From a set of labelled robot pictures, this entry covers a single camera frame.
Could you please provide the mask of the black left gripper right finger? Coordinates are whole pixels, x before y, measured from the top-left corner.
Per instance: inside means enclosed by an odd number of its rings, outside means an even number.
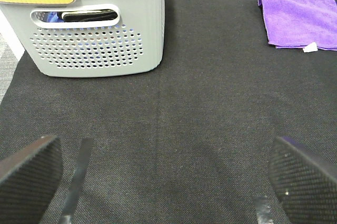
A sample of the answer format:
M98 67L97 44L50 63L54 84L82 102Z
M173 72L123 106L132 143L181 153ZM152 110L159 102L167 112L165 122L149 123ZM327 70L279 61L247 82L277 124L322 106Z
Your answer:
M269 179L290 223L336 223L335 165L289 137L277 137Z

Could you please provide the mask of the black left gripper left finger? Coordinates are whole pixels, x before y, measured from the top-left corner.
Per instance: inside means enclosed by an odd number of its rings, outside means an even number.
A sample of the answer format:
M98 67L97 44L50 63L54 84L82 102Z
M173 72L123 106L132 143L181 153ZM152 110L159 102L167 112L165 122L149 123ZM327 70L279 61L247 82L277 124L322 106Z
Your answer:
M1 223L39 223L63 174L60 139L41 137L1 161Z

